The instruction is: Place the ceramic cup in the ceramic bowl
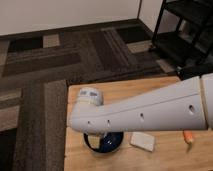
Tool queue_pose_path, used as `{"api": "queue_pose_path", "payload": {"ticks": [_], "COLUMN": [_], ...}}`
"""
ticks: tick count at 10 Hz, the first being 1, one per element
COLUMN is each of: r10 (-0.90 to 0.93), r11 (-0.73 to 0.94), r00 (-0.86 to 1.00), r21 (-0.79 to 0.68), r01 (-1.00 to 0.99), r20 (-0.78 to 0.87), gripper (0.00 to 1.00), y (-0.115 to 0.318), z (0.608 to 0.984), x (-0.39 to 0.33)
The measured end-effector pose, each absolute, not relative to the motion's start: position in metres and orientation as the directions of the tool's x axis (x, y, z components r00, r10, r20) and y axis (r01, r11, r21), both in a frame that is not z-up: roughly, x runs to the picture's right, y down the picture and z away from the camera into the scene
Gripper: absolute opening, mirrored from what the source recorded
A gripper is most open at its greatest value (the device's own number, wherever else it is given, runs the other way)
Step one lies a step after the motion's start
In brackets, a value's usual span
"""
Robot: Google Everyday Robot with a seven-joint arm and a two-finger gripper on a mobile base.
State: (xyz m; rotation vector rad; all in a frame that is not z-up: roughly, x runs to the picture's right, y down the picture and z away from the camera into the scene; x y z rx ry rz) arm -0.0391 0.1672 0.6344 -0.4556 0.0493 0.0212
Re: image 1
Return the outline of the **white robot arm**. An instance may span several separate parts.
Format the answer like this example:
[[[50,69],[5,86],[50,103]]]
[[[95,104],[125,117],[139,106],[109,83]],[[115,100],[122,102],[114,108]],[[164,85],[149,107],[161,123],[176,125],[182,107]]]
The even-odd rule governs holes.
[[[89,134],[213,129],[213,73],[107,105],[99,90],[82,88],[69,126]]]

